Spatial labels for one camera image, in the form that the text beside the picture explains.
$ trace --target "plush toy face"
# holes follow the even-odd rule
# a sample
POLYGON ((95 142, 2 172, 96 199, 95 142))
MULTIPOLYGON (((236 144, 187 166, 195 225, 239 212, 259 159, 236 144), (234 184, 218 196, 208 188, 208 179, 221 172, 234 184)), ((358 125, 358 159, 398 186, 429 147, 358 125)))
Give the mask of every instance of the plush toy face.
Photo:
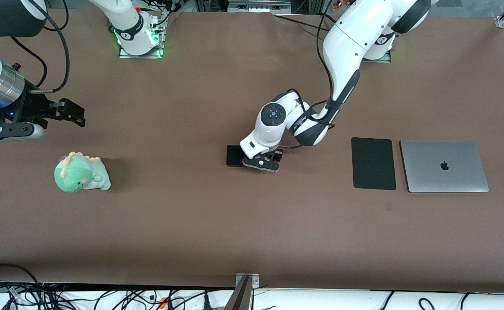
POLYGON ((61 170, 55 169, 55 182, 65 192, 78 192, 91 182, 91 171, 84 167, 67 167, 64 178, 60 176, 61 170))
POLYGON ((78 192, 92 181, 89 159, 71 153, 55 168, 55 183, 65 192, 78 192))

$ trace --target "silver laptop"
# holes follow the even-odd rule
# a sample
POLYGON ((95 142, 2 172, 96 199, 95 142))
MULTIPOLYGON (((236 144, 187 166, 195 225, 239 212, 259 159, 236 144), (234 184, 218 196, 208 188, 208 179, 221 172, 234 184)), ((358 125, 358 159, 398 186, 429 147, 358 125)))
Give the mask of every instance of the silver laptop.
POLYGON ((402 140, 409 192, 488 192, 474 140, 402 140))

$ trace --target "table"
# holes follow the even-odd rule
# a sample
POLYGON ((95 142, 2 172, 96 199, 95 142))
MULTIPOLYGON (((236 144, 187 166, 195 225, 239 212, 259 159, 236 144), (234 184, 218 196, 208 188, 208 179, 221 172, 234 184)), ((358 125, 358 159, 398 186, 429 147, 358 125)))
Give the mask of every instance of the table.
MULTIPOLYGON (((49 96, 83 106, 85 128, 51 121, 42 140, 0 143, 0 262, 41 281, 230 286, 255 272, 272 287, 504 291, 504 29, 492 19, 428 18, 399 37, 392 63, 362 65, 323 142, 287 151, 278 173, 226 167, 226 145, 288 88, 328 96, 314 29, 183 13, 163 59, 129 60, 107 25, 97 8, 71 10, 71 76, 49 96), (354 188, 352 137, 393 141, 396 190, 354 188), (490 191, 408 193, 405 139, 476 139, 490 191), (61 192, 53 169, 70 151, 102 157, 112 189, 61 192)), ((43 87, 57 86, 57 35, 22 41, 49 64, 43 87)), ((10 39, 0 57, 41 76, 10 39)))

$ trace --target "robot arm logo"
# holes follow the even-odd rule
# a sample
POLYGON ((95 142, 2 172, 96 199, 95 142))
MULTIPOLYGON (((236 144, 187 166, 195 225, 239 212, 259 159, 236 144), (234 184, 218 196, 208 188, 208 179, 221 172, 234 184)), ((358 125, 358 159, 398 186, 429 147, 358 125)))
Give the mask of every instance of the robot arm logo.
POLYGON ((380 37, 376 40, 374 43, 375 45, 384 45, 388 40, 390 40, 395 34, 395 31, 392 31, 391 33, 388 34, 381 34, 380 37))

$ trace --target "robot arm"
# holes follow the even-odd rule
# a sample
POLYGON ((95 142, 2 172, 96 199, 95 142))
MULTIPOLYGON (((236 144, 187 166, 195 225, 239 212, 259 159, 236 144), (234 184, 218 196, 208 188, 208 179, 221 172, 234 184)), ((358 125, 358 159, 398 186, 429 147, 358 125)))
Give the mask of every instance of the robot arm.
MULTIPOLYGON (((158 45, 158 18, 138 12, 131 0, 91 0, 109 18, 118 42, 130 55, 143 55, 158 45)), ((46 10, 44 0, 34 0, 46 10)), ((45 16, 28 0, 0 1, 0 37, 33 37, 45 25, 45 16)), ((24 79, 19 67, 0 59, 0 141, 37 139, 47 128, 43 118, 85 125, 84 109, 68 99, 47 100, 31 92, 37 87, 24 79)))
MULTIPOLYGON (((240 142, 248 159, 254 161, 255 157, 277 149, 285 128, 300 145, 319 143, 354 90, 366 53, 381 36, 413 29, 424 19, 429 7, 430 0, 354 2, 336 21, 323 43, 323 59, 333 81, 333 91, 321 112, 302 102, 296 92, 276 96, 258 114, 254 131, 240 142)), ((252 166, 263 169, 258 161, 252 166)))
POLYGON ((108 17, 120 46, 130 55, 148 53, 160 42, 158 17, 138 12, 131 0, 89 0, 108 17))

